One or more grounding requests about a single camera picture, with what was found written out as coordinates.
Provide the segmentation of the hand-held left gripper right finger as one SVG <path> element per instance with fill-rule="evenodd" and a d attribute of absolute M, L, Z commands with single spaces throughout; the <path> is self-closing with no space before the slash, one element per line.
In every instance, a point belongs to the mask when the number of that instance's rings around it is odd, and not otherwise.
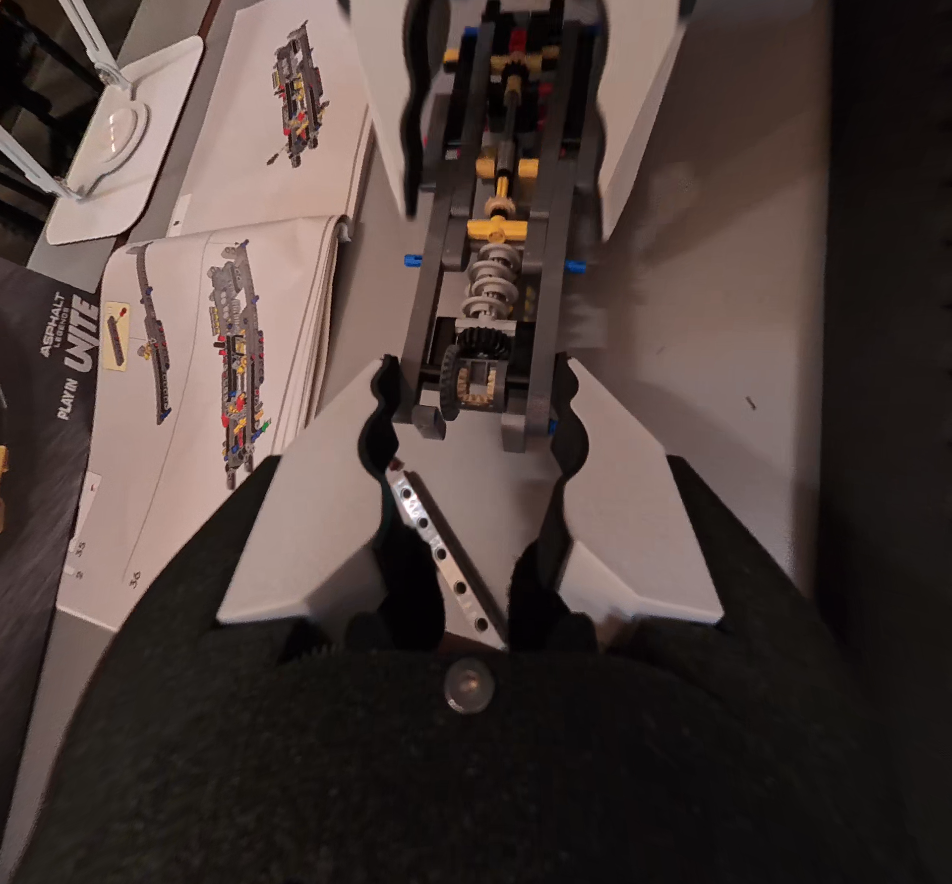
<path fill-rule="evenodd" d="M 510 648 L 568 628 L 610 647 L 649 618 L 723 617 L 668 455 L 577 359 L 556 358 L 551 453 L 559 476 L 508 588 Z"/>

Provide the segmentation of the multicoloured lego chassis assembly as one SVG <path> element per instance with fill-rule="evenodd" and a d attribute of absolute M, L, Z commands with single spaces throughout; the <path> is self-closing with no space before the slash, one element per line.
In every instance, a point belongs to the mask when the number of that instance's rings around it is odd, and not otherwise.
<path fill-rule="evenodd" d="M 554 434 L 569 244 L 591 140 L 600 28 L 565 0 L 487 0 L 443 58 L 452 78 L 423 141 L 434 201 L 400 358 L 394 421 L 442 440 L 461 414 L 493 414 L 504 449 Z"/>

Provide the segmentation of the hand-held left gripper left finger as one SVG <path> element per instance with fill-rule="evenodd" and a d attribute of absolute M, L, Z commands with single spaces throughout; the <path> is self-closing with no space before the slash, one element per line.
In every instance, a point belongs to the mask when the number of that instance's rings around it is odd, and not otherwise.
<path fill-rule="evenodd" d="M 436 648 L 446 607 L 432 519 L 390 466 L 402 375 L 373 359 L 281 455 L 217 620 L 304 619 L 336 641 L 369 616 L 397 648 Z"/>

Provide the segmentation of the black lego set box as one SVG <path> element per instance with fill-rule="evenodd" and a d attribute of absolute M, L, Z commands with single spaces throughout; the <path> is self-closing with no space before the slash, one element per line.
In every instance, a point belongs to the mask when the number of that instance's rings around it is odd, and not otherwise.
<path fill-rule="evenodd" d="M 99 298 L 1 262 L 1 827 L 6 827 L 91 437 Z"/>

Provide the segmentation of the lego instruction booklet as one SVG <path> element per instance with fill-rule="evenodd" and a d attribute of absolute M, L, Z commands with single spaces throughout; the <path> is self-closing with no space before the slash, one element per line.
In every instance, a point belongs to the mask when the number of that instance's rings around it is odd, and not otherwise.
<path fill-rule="evenodd" d="M 316 413 L 371 130 L 337 0 L 236 13 L 167 237 L 115 253 L 70 333 L 65 395 L 95 402 L 62 613 L 118 631 Z"/>

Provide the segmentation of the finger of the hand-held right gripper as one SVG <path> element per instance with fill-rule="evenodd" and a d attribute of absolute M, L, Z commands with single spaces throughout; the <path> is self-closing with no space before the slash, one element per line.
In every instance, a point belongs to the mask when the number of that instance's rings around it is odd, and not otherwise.
<path fill-rule="evenodd" d="M 604 241 L 633 191 L 697 1 L 597 0 L 601 37 L 594 106 L 601 143 L 595 187 Z"/>
<path fill-rule="evenodd" d="M 430 85 L 429 0 L 350 0 L 349 17 L 387 178 L 401 213 L 418 210 L 422 106 Z"/>

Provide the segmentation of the light grey lego beam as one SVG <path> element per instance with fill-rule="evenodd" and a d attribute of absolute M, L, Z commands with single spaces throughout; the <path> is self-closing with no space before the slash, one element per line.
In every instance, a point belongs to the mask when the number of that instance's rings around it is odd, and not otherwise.
<path fill-rule="evenodd" d="M 427 544 L 443 595 L 446 632 L 497 652 L 508 649 L 507 621 L 463 545 L 451 530 L 422 476 L 398 459 L 387 482 L 405 524 Z"/>

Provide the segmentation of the black perforated panel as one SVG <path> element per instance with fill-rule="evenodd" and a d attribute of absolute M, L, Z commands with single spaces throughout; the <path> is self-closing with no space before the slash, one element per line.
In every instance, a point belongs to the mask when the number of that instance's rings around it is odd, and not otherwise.
<path fill-rule="evenodd" d="M 833 0 L 816 594 L 950 882 L 951 0 Z"/>

